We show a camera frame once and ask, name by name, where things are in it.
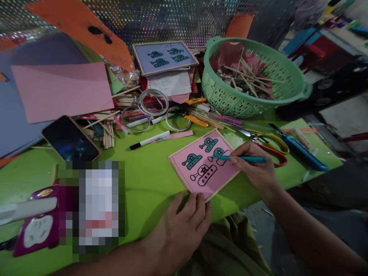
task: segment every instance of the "black speaker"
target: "black speaker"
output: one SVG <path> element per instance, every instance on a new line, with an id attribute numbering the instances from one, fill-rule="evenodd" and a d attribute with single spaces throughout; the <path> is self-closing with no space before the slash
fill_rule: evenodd
<path id="1" fill-rule="evenodd" d="M 355 60 L 313 84 L 311 96 L 276 109 L 285 121 L 295 121 L 306 115 L 356 97 L 368 90 L 368 61 Z"/>

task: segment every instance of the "hand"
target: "hand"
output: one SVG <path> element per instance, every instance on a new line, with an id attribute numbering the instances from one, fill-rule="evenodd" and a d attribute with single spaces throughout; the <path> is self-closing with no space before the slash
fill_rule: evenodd
<path id="1" fill-rule="evenodd" d="M 202 193 L 191 194 L 178 213 L 183 196 L 184 192 L 181 192 L 175 197 L 153 232 L 141 240 L 147 259 L 154 262 L 154 275 L 178 272 L 189 261 L 210 227 L 210 202 L 204 203 Z"/>
<path id="2" fill-rule="evenodd" d="M 237 156 L 263 156 L 266 163 L 248 163 Z M 245 172 L 249 181 L 259 190 L 262 198 L 279 188 L 272 157 L 253 142 L 245 142 L 230 154 L 231 163 Z"/>

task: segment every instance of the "green pants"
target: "green pants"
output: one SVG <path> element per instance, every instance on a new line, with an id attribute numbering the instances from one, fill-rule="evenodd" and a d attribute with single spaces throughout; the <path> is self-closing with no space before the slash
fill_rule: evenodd
<path id="1" fill-rule="evenodd" d="M 180 276 L 272 275 L 246 216 L 233 214 L 211 225 Z"/>

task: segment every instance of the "phone screen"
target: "phone screen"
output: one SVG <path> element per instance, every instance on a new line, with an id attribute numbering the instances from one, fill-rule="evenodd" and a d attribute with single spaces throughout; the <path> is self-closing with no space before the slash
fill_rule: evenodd
<path id="1" fill-rule="evenodd" d="M 43 129 L 42 135 L 65 161 L 92 161 L 100 151 L 68 116 Z"/>

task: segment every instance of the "blue paper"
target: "blue paper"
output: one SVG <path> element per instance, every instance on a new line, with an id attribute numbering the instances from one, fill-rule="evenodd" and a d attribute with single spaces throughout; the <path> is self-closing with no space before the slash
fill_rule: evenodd
<path id="1" fill-rule="evenodd" d="M 142 76 L 198 65 L 197 59 L 183 42 L 135 44 L 133 48 Z"/>
<path id="2" fill-rule="evenodd" d="M 22 100 L 10 70 L 12 65 L 83 64 L 87 59 L 64 33 L 47 36 L 0 53 L 0 157 L 10 158 L 42 139 L 41 130 L 50 124 L 28 124 Z"/>

